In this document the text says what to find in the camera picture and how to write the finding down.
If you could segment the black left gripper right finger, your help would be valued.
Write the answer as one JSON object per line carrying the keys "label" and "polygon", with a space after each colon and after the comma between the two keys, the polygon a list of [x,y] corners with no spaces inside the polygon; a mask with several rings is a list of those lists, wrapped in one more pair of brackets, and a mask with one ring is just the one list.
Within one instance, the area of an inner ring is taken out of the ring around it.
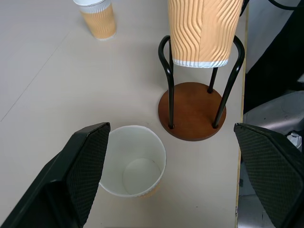
{"label": "black left gripper right finger", "polygon": [[304,228],[304,153],[284,135],[237,123],[250,183],[275,228]]}

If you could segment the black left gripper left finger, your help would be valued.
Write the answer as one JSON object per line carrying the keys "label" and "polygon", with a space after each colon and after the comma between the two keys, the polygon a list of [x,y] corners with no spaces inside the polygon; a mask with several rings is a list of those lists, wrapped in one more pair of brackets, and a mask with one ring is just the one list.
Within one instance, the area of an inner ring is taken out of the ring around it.
{"label": "black left gripper left finger", "polygon": [[102,176],[110,130],[104,122],[75,132],[0,228],[83,228]]}

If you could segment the orange ribbed paper cup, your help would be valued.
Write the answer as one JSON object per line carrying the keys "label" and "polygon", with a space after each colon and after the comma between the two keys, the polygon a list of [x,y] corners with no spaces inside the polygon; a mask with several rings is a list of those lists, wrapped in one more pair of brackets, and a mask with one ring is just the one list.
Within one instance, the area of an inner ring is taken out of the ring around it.
{"label": "orange ribbed paper cup", "polygon": [[173,62],[214,68],[228,62],[243,0],[168,0]]}
{"label": "orange ribbed paper cup", "polygon": [[166,168],[166,150],[149,128],[122,126],[109,133],[99,185],[107,192],[135,198],[156,189]]}
{"label": "orange ribbed paper cup", "polygon": [[92,35],[107,40],[116,33],[116,23],[111,0],[73,0]]}

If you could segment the silver robot body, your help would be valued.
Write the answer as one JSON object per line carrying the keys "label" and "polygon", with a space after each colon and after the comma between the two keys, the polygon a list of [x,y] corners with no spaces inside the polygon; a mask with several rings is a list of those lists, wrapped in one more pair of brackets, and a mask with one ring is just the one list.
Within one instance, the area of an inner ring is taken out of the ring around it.
{"label": "silver robot body", "polygon": [[304,152],[304,91],[288,93],[246,112],[243,123],[281,133]]}

